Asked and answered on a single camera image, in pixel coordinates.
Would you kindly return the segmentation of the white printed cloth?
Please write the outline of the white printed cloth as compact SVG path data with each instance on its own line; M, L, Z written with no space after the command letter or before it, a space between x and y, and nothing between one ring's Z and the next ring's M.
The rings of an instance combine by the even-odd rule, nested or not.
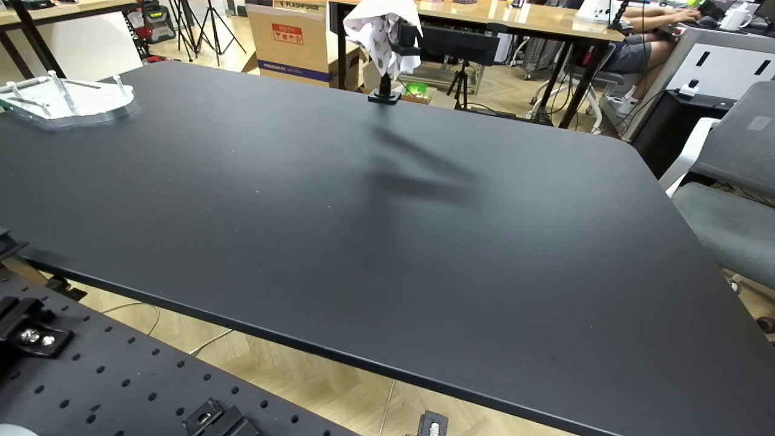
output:
M347 36L371 56L381 74L398 78L402 73L413 73L421 66L416 52L400 52L392 49L400 18L412 29L421 29L413 0L358 0L344 17Z

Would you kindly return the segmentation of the black clamp stand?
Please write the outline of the black clamp stand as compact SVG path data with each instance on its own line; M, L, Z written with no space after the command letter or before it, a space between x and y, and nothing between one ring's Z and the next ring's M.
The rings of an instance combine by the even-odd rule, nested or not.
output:
M378 104L398 104L402 93L392 86L394 78L402 73L402 61L421 52L421 33L413 23L398 17L382 13L373 23L371 58L381 73L378 86L367 93Z

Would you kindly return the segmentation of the cardboard box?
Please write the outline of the cardboard box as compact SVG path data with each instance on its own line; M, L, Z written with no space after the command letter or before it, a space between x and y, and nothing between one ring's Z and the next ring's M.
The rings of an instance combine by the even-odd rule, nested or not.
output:
M338 56L327 0L249 0L254 50L243 70L313 86L361 86L361 49Z

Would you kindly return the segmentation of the wooden desk in background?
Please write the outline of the wooden desk in background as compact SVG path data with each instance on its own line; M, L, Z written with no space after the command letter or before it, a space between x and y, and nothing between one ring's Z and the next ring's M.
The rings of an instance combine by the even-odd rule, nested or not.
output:
M531 0L526 0L520 6L514 6L510 0L471 0L469 5L455 0L410 1L416 5L419 17L428 18L432 23L555 38L562 43L560 61L567 61L571 49L585 43L589 62L560 120L562 127L574 120L584 91L606 61L607 45L625 38L625 33L613 23L589 22L570 6L532 5Z

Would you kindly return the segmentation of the seated person in background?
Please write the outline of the seated person in background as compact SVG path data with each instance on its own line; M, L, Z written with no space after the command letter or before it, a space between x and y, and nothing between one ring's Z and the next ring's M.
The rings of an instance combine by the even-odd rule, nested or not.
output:
M625 10L619 23L626 29L626 36L610 49L610 58L603 66L606 73L636 78L636 83L623 97L610 99L618 115L626 115L645 99L670 50L676 49L682 23L697 18L697 6L629 5Z

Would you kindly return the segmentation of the grey office chair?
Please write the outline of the grey office chair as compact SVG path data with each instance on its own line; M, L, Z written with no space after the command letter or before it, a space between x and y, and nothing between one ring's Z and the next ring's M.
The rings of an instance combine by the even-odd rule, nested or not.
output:
M702 115L659 184L722 269L775 285L775 83Z

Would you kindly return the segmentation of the white board panel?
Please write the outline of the white board panel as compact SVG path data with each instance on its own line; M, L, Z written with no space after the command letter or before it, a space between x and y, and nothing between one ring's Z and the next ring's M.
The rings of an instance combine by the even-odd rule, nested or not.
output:
M142 66L122 11L39 27L61 70L74 79L105 79Z

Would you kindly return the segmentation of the black perforated breadboard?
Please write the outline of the black perforated breadboard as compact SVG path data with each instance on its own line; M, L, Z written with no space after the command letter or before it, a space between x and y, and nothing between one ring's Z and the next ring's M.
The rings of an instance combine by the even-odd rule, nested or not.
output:
M353 436L5 270L0 436Z

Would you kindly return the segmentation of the clear plastic dish rack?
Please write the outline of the clear plastic dish rack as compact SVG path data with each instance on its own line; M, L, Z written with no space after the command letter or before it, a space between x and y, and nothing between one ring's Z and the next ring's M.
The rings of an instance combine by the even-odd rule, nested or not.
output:
M55 73L5 83L0 106L31 120L85 120L128 108L136 99L130 85L122 79L68 79Z

